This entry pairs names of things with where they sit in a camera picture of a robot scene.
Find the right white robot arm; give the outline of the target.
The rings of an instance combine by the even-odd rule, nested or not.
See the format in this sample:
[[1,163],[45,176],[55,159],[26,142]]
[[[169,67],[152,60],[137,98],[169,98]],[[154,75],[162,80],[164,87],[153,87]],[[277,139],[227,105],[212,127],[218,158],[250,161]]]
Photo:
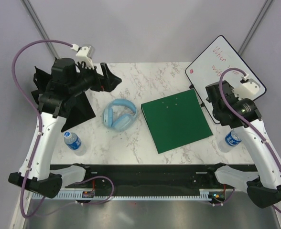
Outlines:
[[221,89],[219,83],[208,85],[205,89],[214,118],[222,126],[230,126],[238,135],[257,169],[255,172],[244,172],[218,163],[209,168],[207,184],[213,188],[225,184],[244,191],[259,208],[280,202],[281,159],[269,150],[273,145],[255,103],[248,98],[236,98],[227,81],[222,82]]

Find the black canvas bag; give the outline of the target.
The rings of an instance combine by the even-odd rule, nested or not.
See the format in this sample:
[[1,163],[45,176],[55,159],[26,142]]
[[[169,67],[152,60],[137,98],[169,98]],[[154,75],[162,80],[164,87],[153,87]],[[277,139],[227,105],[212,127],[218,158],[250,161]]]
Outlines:
[[80,95],[57,95],[46,91],[46,86],[51,80],[51,74],[35,68],[33,81],[37,90],[31,94],[38,104],[39,113],[51,114],[53,118],[63,117],[66,119],[61,132],[65,132],[96,115],[87,99],[85,92]]

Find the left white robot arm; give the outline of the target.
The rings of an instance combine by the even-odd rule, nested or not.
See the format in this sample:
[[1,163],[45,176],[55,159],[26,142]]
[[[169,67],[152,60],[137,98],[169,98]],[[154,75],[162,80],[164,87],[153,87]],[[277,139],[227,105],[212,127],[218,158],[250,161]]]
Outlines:
[[18,172],[10,173],[10,183],[47,198],[54,198],[61,188],[73,183],[81,187],[92,184],[92,175],[84,165],[51,171],[50,164],[57,135],[95,117],[85,92],[112,92],[122,82],[106,63],[100,66],[102,74],[84,62],[61,58],[54,61],[51,73],[35,69],[37,90],[32,95],[38,123],[27,157]]

